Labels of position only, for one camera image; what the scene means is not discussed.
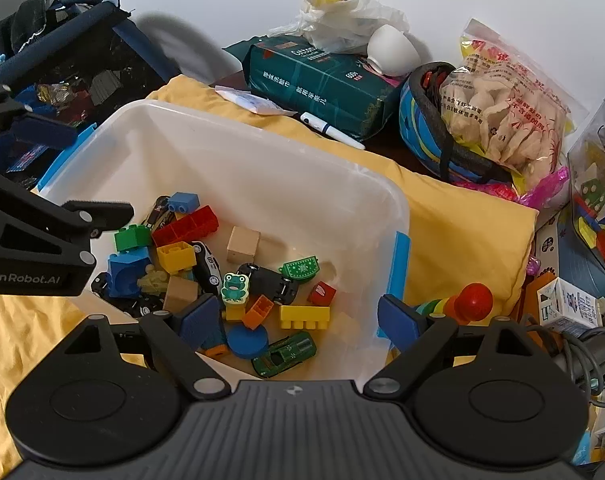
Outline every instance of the small cardboard box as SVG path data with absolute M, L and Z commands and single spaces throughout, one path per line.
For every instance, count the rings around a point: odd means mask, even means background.
M 242 62 L 252 92 L 309 112 L 356 140 L 398 121 L 406 77 L 378 75 L 366 57 L 327 54 L 296 36 L 262 36 L 225 50 Z
M 540 324 L 554 332 L 578 337 L 602 325 L 596 298 L 562 278 L 548 283 L 537 294 Z

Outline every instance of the green package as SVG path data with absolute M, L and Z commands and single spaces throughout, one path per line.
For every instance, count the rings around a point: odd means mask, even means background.
M 225 50 L 242 62 L 252 92 L 309 112 L 356 140 L 397 120 L 406 78 L 378 75 L 365 57 L 327 54 L 296 36 L 252 38 Z

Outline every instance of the white cup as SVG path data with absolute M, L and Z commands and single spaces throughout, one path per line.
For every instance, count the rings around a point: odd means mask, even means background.
M 367 56 L 369 64 L 381 75 L 407 75 L 420 66 L 419 53 L 405 35 L 391 25 L 383 25 L 372 34 Z

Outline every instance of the red ball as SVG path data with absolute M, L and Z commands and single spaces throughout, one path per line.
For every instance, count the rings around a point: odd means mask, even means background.
M 494 297 L 482 283 L 467 285 L 454 303 L 456 314 L 468 321 L 480 321 L 489 316 L 494 306 Z

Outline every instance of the red lego brick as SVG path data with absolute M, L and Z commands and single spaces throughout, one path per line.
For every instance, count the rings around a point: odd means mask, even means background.
M 325 282 L 318 282 L 311 289 L 308 301 L 316 306 L 329 306 L 336 295 L 336 289 Z
M 218 230 L 218 218 L 208 205 L 151 234 L 156 247 L 195 242 Z

